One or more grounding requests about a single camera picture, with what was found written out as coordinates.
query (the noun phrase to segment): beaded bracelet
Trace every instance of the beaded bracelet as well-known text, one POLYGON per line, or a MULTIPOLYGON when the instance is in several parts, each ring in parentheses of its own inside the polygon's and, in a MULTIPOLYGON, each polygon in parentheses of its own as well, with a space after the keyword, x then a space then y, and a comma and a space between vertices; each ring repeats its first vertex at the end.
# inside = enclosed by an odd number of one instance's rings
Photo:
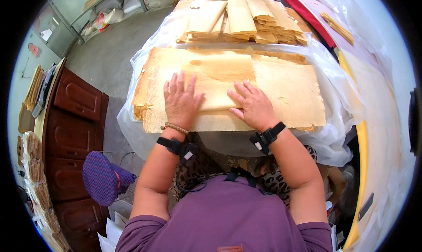
POLYGON ((169 122, 165 122, 165 123, 164 123, 164 125, 163 125, 163 126, 161 126, 161 130, 164 130, 164 129, 166 129, 166 128, 172 128, 172 129, 175 129, 175 130, 177 130, 177 131, 179 131, 179 132, 182 132, 182 133, 184 133, 184 134, 186 134, 186 135, 189 133, 186 129, 181 128, 181 127, 179 127, 179 126, 176 126, 175 124, 171 124, 171 123, 169 123, 169 122))

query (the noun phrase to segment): leopard print clothing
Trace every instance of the leopard print clothing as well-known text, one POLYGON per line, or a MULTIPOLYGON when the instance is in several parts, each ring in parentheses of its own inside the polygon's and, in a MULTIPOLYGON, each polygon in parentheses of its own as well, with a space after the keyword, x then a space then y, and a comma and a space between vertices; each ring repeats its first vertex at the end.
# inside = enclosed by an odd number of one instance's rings
MULTIPOLYGON (((176 167, 176 173, 173 177, 170 191, 174 194, 177 202, 197 185, 203 184, 205 180, 229 173, 229 171, 224 171, 221 166, 206 153, 205 145, 202 143, 197 132, 190 132, 186 136, 185 143, 195 143, 199 146, 199 149, 185 165, 178 165, 176 167)), ((316 162, 317 154, 315 150, 306 145, 305 148, 316 162)), ((290 192, 290 188, 284 181, 274 158, 271 166, 272 168, 270 170, 273 171, 258 177, 257 181, 264 187, 265 191, 271 194, 277 194, 288 206, 288 193, 290 192)))
MULTIPOLYGON (((305 148, 308 150, 309 154, 311 155, 314 162, 317 162, 317 152, 311 146, 304 145, 305 148)), ((289 192, 290 187, 284 181, 284 177, 278 168, 278 164, 275 158, 273 158, 273 162, 270 166, 270 170, 264 175, 261 175, 257 178, 259 184, 261 184, 265 191, 277 194, 286 206, 289 206, 289 192)))

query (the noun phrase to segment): person's hand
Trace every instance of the person's hand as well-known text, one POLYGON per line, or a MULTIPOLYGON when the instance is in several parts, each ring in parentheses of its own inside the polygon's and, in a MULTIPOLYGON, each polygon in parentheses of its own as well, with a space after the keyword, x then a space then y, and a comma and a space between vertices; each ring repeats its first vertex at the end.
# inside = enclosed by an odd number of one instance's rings
POLYGON ((192 76, 184 90, 184 72, 174 73, 170 83, 164 84, 164 100, 167 114, 167 122, 189 130, 192 126, 199 104, 204 93, 195 93, 196 76, 192 76))
POLYGON ((273 128, 280 122, 274 113, 271 101, 263 91, 247 81, 243 84, 235 81, 234 85, 237 92, 227 90, 227 95, 243 108, 243 112, 238 108, 229 109, 237 118, 260 132, 273 128))

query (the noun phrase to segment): concrete floor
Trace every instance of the concrete floor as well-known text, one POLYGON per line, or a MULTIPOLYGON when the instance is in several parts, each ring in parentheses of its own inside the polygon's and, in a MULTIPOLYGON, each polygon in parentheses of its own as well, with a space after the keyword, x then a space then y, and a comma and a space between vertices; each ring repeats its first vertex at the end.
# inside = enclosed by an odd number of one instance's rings
MULTIPOLYGON (((66 67, 110 97, 104 128, 104 151, 132 151, 116 119, 126 101, 132 77, 133 68, 130 59, 156 32, 171 11, 173 7, 135 14, 111 25, 87 43, 75 44, 69 51, 66 67)), ((119 165, 124 154, 105 153, 105 155, 112 163, 119 165)), ((145 160, 136 154, 131 154, 124 158, 121 167, 139 175, 144 162, 145 160)), ((119 198, 124 198, 131 204, 133 203, 131 195, 132 193, 127 192, 119 198)))

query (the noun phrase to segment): woman's left hand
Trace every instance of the woman's left hand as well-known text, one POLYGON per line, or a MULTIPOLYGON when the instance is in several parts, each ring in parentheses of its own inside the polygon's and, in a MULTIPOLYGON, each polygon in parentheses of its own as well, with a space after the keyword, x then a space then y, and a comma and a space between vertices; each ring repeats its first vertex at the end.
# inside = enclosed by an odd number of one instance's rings
POLYGON ((196 76, 189 80, 186 90, 184 89, 184 71, 174 73, 170 83, 164 84, 164 100, 167 122, 189 130, 195 121, 199 104, 204 93, 195 93, 196 76))

